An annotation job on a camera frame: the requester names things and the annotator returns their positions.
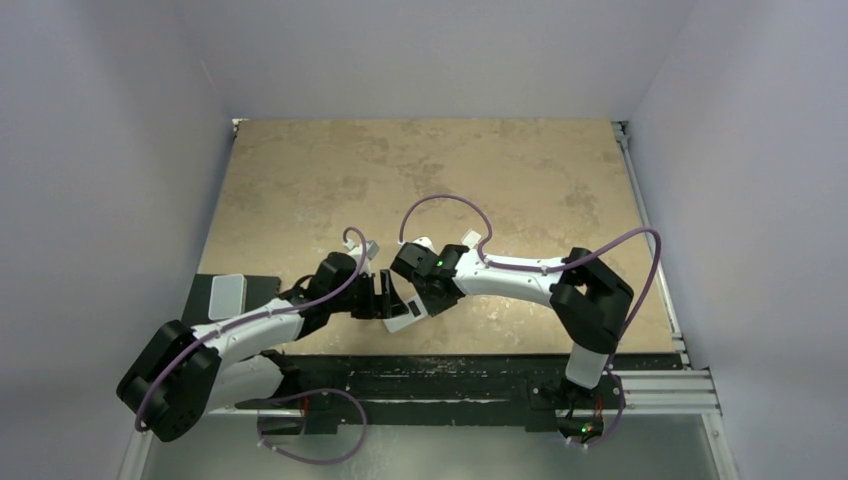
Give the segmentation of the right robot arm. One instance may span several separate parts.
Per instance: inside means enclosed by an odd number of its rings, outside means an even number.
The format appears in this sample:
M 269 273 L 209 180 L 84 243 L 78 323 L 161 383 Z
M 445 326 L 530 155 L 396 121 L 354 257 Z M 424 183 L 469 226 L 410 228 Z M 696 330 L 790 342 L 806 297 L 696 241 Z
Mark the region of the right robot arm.
M 634 298 L 632 288 L 584 248 L 560 258 L 482 260 L 466 245 L 448 244 L 435 252 L 428 238 L 422 238 L 401 246 L 391 270 L 416 292 L 405 303 L 406 313 L 385 320 L 392 333 L 438 316 L 467 296 L 499 296 L 551 308 L 573 342 L 561 392 L 576 407 L 599 396 L 601 377 L 617 350 Z

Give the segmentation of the white battery cover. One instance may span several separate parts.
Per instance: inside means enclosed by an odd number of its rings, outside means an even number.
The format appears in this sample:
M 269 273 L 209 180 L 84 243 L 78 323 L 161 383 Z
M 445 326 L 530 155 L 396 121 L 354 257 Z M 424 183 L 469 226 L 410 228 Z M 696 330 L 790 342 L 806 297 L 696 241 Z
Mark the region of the white battery cover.
M 473 229 L 468 229 L 461 237 L 460 243 L 469 249 L 475 250 L 481 240 L 482 235 L 479 232 Z

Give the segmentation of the red white remote control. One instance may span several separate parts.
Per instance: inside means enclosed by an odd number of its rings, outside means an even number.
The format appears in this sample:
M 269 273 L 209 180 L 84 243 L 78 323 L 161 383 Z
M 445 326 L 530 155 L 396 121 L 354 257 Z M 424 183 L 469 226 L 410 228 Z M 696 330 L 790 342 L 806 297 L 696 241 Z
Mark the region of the red white remote control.
M 408 299 L 405 305 L 408 309 L 406 313 L 383 320 L 384 326 L 390 333 L 396 333 L 429 316 L 419 296 Z

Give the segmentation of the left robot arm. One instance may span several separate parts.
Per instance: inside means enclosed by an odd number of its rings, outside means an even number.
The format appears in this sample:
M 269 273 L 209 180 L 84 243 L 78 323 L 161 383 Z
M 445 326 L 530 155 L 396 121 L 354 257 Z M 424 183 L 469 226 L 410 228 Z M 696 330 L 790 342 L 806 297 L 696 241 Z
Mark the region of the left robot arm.
M 194 327 L 179 320 L 163 324 L 119 381 L 118 399 L 140 430 L 164 442 L 224 404 L 225 390 L 235 386 L 243 387 L 243 400 L 289 407 L 298 382 L 271 347 L 312 334 L 336 313 L 390 326 L 424 314 L 419 300 L 400 298 L 390 271 L 373 274 L 367 266 L 361 253 L 332 252 L 313 274 L 254 310 Z M 244 387 L 250 374 L 258 375 L 258 383 Z

